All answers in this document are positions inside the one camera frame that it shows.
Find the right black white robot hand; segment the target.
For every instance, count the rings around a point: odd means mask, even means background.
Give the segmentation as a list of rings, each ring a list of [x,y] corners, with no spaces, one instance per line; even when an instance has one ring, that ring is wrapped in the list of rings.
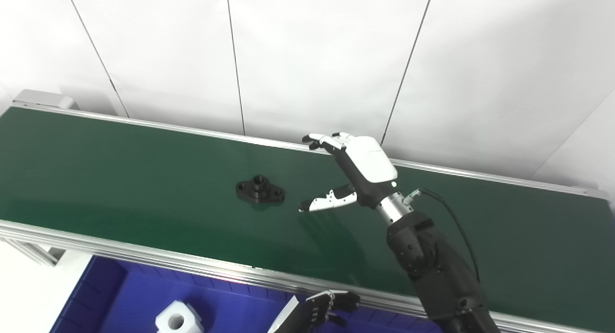
[[[310,133],[302,138],[309,149],[325,149],[349,182],[298,204],[299,212],[316,212],[347,206],[376,209],[383,199],[397,193],[398,172],[380,143],[371,136],[337,132],[331,136]]]

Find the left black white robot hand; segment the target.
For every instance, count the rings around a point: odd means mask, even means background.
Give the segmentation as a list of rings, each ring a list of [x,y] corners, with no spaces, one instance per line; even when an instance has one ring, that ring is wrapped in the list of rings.
[[[347,320],[335,312],[352,313],[358,309],[360,301],[361,297],[355,292],[335,289],[316,293],[303,301],[297,296],[292,296],[268,332],[309,333],[326,322],[346,327]]]

